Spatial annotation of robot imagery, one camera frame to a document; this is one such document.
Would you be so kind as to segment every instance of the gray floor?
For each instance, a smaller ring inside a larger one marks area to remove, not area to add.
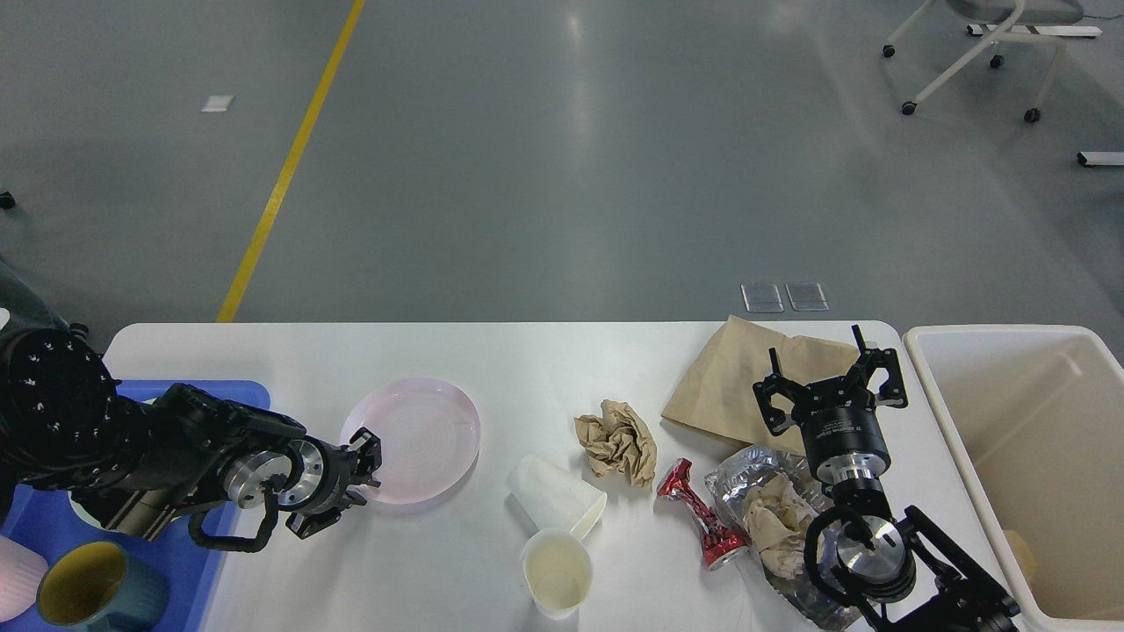
[[[1124,12],[1087,0],[1088,12]],[[0,255],[105,345],[212,320],[348,1],[0,8]],[[1124,18],[973,62],[914,2],[371,0],[239,320],[671,320],[819,281],[899,331],[1086,325],[1124,358]],[[208,94],[237,96],[203,115]]]

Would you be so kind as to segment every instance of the silver foil bag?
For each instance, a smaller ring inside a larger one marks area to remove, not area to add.
[[[819,482],[812,477],[807,459],[780,450],[751,445],[723,461],[717,470],[706,477],[706,487],[714,495],[718,517],[750,541],[751,545],[753,542],[743,524],[749,504],[746,496],[750,489],[764,486],[778,473],[787,476],[796,493],[817,513],[832,506],[831,499],[821,491]],[[835,557],[836,530],[826,530],[823,539],[821,559],[832,560]],[[861,616],[856,608],[844,607],[825,596],[813,586],[807,572],[801,571],[795,578],[786,579],[764,566],[762,570],[769,585],[822,630],[840,632]],[[821,574],[828,581],[834,580],[823,563]]]

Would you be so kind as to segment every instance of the chair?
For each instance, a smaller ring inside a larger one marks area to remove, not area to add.
[[[917,110],[917,106],[922,103],[925,99],[930,97],[937,88],[944,84],[945,81],[957,74],[960,69],[964,67],[968,62],[976,58],[977,55],[984,52],[985,48],[991,45],[998,46],[999,42],[1015,42],[1019,44],[1045,44],[1054,47],[1053,61],[1050,62],[1050,67],[1046,70],[1046,76],[1042,81],[1042,88],[1039,89],[1039,94],[1034,99],[1034,103],[1031,108],[1026,110],[1023,115],[1023,120],[1026,123],[1034,123],[1042,118],[1042,112],[1039,109],[1042,106],[1042,101],[1046,98],[1046,92],[1050,91],[1050,87],[1053,84],[1054,76],[1058,74],[1058,67],[1061,65],[1062,57],[1066,53],[1066,40],[1062,37],[1054,35],[1042,35],[1037,33],[1035,27],[1042,26],[1062,26],[1072,25],[1081,20],[1085,17],[1085,10],[1081,6],[1077,3],[1077,0],[946,0],[949,7],[960,13],[964,18],[973,22],[998,22],[994,29],[986,33],[979,43],[971,47],[967,53],[963,54],[955,63],[949,66],[940,76],[933,80],[932,83],[925,87],[924,90],[917,93],[916,97],[901,103],[901,114],[908,116]],[[925,3],[921,6],[909,18],[906,19],[892,35],[886,38],[886,45],[882,46],[882,56],[892,57],[895,53],[895,43],[909,29],[918,18],[922,17],[928,9],[936,3],[936,0],[925,0]],[[1014,33],[1015,27],[1026,27],[1025,33]],[[997,69],[1003,65],[1003,55],[998,54],[998,49],[991,56],[991,67]]]
[[[1077,163],[1081,166],[1124,166],[1124,152],[1078,152]]]

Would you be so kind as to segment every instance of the plastic bin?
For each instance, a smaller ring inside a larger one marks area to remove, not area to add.
[[[916,327],[906,349],[1028,623],[1124,631],[1124,370],[1084,327]],[[1003,530],[1037,562],[1027,583]]]

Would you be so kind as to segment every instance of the plastic cup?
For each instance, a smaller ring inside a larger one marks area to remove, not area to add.
[[[519,556],[523,577],[543,615],[562,620],[571,614],[593,584],[593,565],[581,541],[561,529],[544,529],[527,541]]]
[[[561,529],[581,540],[605,511],[600,489],[562,468],[527,454],[507,477],[511,494],[538,529]]]
[[[0,535],[0,621],[16,619],[35,604],[46,572],[43,556]]]

